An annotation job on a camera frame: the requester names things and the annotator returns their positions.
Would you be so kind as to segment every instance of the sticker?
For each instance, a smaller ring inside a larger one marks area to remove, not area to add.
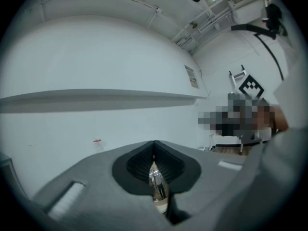
[[[238,91],[243,94],[251,95],[253,99],[260,99],[264,94],[264,88],[251,75],[242,82]]]

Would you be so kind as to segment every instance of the pixelated area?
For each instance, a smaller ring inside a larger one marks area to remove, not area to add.
[[[274,112],[265,99],[229,93],[227,106],[216,106],[216,110],[212,112],[200,112],[199,117],[198,124],[203,124],[204,130],[240,138],[253,136],[253,131],[260,129],[261,124],[269,126]]]

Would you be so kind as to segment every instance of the white ceiling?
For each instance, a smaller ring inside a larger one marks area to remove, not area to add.
[[[228,8],[228,0],[27,0],[13,20],[11,37],[17,37],[33,26],[52,19],[72,15],[103,15],[127,20],[153,30],[193,53],[231,23],[223,17],[216,25],[213,18]],[[199,33],[189,23],[198,27],[208,22],[208,30]]]

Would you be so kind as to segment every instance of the black cable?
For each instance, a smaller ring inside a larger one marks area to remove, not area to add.
[[[278,69],[279,69],[279,73],[280,73],[281,80],[283,81],[284,78],[283,78],[283,75],[282,75],[282,71],[281,71],[281,69],[280,69],[279,63],[278,63],[276,57],[274,56],[273,52],[271,52],[271,50],[270,50],[269,47],[266,45],[266,43],[264,43],[263,40],[259,37],[259,34],[258,34],[258,33],[254,34],[254,36],[255,36],[258,40],[261,41],[261,43],[264,45],[265,49],[268,50],[268,52],[270,53],[270,55],[271,55],[272,58],[274,59],[276,65],[277,65],[277,67],[278,67]]]
[[[250,24],[239,24],[239,25],[231,26],[231,31],[249,31],[249,32],[254,32],[258,35],[262,34],[272,39],[276,39],[276,33],[266,30],[264,28],[261,28],[259,26],[254,26]]]

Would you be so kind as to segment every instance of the white wall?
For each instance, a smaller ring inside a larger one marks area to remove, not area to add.
[[[127,89],[205,96],[198,66],[164,38],[111,18],[64,18],[41,25],[2,55],[0,94]],[[195,70],[191,87],[184,65]],[[101,144],[93,143],[101,139]],[[12,157],[31,199],[48,181],[94,153],[147,140],[197,148],[193,99],[46,97],[2,104],[1,151]]]
[[[265,36],[261,36],[261,38],[276,56],[283,75],[286,77],[288,75],[287,63],[281,46],[275,40]],[[198,108],[199,111],[209,111],[208,109],[213,106],[213,104],[209,105],[209,102],[215,103],[219,100],[218,97],[234,91],[234,84],[229,75],[229,70],[233,74],[238,74],[242,70],[241,65],[265,88],[266,94],[264,98],[271,104],[278,104],[273,92],[281,83],[279,70],[268,51],[252,33],[222,33],[202,46],[193,55],[193,58],[202,70],[203,80],[210,93],[210,100],[201,102]],[[268,133],[264,134],[264,138],[268,139]],[[229,136],[215,136],[215,139],[216,143],[219,144],[239,142],[236,137]]]
[[[206,6],[192,0],[26,0],[11,27],[9,39],[40,23],[75,15],[109,16],[146,27],[157,6],[162,10],[148,28],[171,40],[190,18]]]
[[[1,58],[0,98],[50,90],[142,90],[205,96],[184,50],[140,26],[102,16],[49,21],[11,45]]]

